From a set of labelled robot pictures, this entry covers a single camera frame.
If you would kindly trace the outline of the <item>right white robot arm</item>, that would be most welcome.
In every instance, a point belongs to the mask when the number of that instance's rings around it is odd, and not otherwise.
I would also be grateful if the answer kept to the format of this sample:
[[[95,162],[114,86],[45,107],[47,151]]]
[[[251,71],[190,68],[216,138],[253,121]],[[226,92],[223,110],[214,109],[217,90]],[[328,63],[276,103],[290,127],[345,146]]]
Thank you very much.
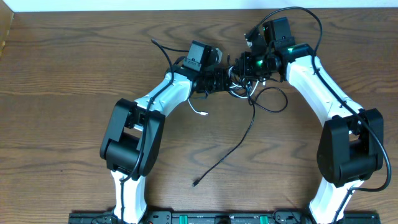
[[[233,73],[259,81],[279,73],[302,94],[321,123],[317,164],[322,180],[308,209],[313,223],[337,223],[362,184],[390,165],[382,143],[383,117],[377,109],[365,110],[334,82],[316,48],[296,44],[287,18],[257,25],[245,39],[251,50],[237,59]]]

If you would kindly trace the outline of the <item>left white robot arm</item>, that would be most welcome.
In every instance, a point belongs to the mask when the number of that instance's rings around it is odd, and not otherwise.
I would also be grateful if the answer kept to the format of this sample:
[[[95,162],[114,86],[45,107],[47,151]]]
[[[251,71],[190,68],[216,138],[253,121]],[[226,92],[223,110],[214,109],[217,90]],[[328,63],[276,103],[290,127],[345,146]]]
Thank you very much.
[[[194,92],[209,95],[229,88],[221,59],[220,49],[194,40],[186,56],[169,62],[153,90],[115,104],[99,150],[116,187],[113,223],[139,223],[143,218],[146,176],[159,155],[166,117]]]

